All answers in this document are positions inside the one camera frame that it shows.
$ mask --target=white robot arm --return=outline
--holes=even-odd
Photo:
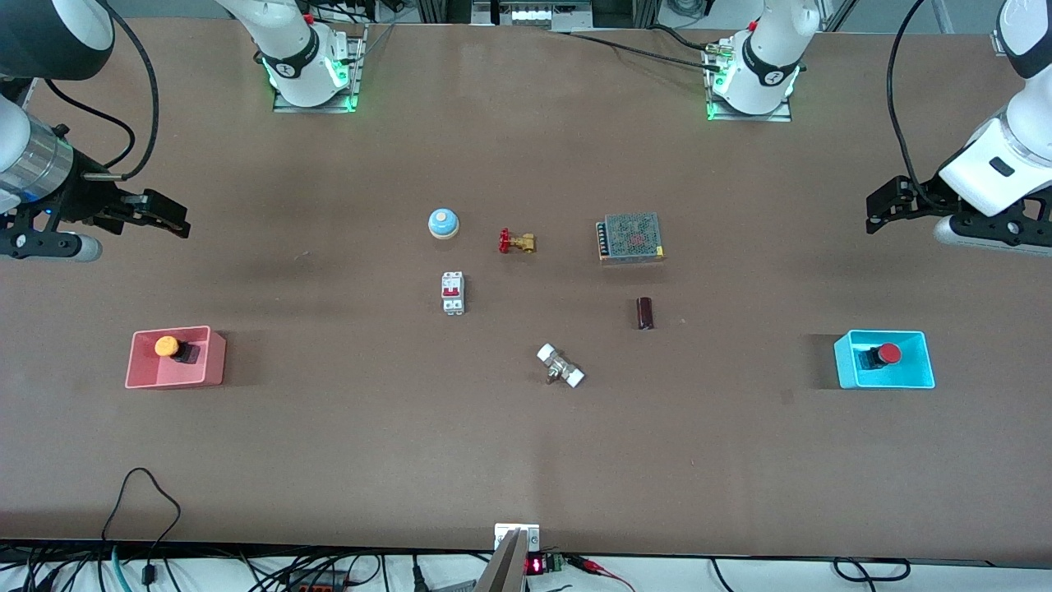
[[[317,106],[349,83],[347,34],[307,24],[294,0],[216,0],[245,25],[270,83],[289,103]]]
[[[1052,0],[1006,0],[995,34],[1026,80],[1007,105],[967,144],[917,183],[895,177],[867,200],[866,230],[920,216],[943,216],[935,238],[962,244],[1052,256]],[[1027,213],[1026,202],[1039,207]]]
[[[800,61],[822,18],[815,0],[767,0],[764,14],[720,45],[730,48],[712,91],[748,115],[771,113],[792,93]]]
[[[125,223],[157,226],[181,238],[189,233],[186,208],[153,189],[130,192],[106,167],[4,96],[33,78],[84,80],[109,58],[114,27],[98,0],[0,0],[0,256],[94,261],[98,240],[59,230],[82,222],[121,233]],[[36,219],[45,216],[44,227]]]

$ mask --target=green led light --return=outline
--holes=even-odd
[[[329,70],[329,76],[332,77],[333,84],[337,86],[345,86],[347,84],[347,66],[335,63],[332,60],[325,58],[325,68]]]
[[[270,86],[277,87],[278,84],[274,81],[274,70],[270,69],[270,66],[266,62],[263,62],[263,69],[266,70],[267,81],[270,82]]]

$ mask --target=metal frame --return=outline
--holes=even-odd
[[[818,2],[818,8],[822,12],[822,30],[839,30],[844,26],[844,22],[851,16],[851,12],[854,11],[855,5],[858,4],[858,0],[844,0],[844,3],[835,12],[830,11],[830,2],[831,0],[821,0]]]

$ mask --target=cable connector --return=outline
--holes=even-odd
[[[157,581],[157,567],[150,564],[143,566],[141,581],[143,586],[149,586],[150,584]]]
[[[720,43],[707,43],[705,45],[705,53],[710,56],[723,56],[725,58],[734,57],[734,47],[730,45],[722,45]]]
[[[568,554],[564,553],[563,554],[563,558],[566,559],[567,564],[569,564],[569,565],[578,568],[579,570],[581,570],[581,571],[583,571],[585,573],[589,573],[591,575],[602,575],[602,572],[606,571],[606,570],[603,569],[603,566],[596,564],[595,562],[593,562],[591,559],[586,559],[586,558],[582,557],[581,555],[568,555]]]
[[[420,569],[416,556],[412,557],[412,592],[431,592],[427,581],[424,580],[424,572]]]

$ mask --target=brown table surface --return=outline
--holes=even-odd
[[[356,115],[278,116],[238,23],[134,25],[162,119],[127,186],[186,204],[191,237],[95,230],[96,263],[0,266],[0,536],[97,536],[142,465],[185,540],[484,549],[522,520],[592,552],[1052,559],[1052,272],[938,244],[934,220],[865,233],[904,169],[890,37],[820,35],[795,121],[755,124],[707,122],[696,70],[469,26],[396,29]],[[142,145],[118,45],[62,86]],[[910,37],[898,73],[926,178],[1021,86],[985,37]],[[100,160],[123,145],[45,88],[32,110]],[[452,241],[427,232],[438,206]],[[601,267],[593,223],[635,210],[666,262]],[[503,226],[538,252],[499,253]],[[228,338],[221,388],[123,388],[133,332],[191,325]],[[925,331],[938,387],[838,390],[831,345],[858,328]],[[581,388],[544,384],[547,342]],[[143,478],[126,503],[115,537],[170,519]]]

